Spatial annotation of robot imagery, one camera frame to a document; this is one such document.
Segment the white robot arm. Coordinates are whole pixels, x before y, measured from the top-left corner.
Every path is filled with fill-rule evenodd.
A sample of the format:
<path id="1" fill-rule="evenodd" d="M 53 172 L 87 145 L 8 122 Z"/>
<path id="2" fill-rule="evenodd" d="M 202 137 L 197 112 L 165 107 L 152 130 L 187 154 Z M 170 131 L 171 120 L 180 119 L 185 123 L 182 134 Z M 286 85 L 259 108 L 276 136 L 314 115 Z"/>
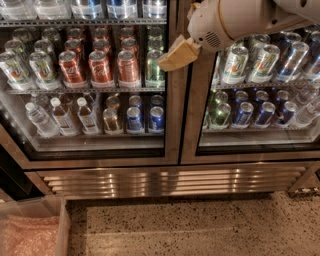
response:
<path id="1" fill-rule="evenodd" d="M 158 59 L 166 72 L 216 53 L 253 34 L 273 34 L 320 23 L 320 0 L 203 0 L 188 13 L 188 38 L 179 36 Z"/>

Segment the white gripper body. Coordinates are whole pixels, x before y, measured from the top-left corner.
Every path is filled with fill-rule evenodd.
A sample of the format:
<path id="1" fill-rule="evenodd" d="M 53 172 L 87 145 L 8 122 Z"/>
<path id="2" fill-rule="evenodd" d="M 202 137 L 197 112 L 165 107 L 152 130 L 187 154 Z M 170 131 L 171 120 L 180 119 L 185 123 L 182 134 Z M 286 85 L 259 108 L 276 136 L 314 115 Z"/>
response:
<path id="1" fill-rule="evenodd" d="M 245 38 L 246 4 L 247 0 L 203 0 L 189 18 L 190 36 L 209 52 Z"/>

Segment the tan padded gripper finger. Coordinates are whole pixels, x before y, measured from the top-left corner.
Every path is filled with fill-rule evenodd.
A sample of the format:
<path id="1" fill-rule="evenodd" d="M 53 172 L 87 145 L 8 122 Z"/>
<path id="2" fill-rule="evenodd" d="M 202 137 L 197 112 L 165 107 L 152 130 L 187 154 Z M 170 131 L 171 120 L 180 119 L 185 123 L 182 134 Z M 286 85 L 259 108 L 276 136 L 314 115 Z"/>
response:
<path id="1" fill-rule="evenodd" d="M 178 70 L 194 62 L 200 53 L 201 46 L 193 38 L 186 39 L 180 35 L 158 60 L 158 66 L 165 72 Z"/>

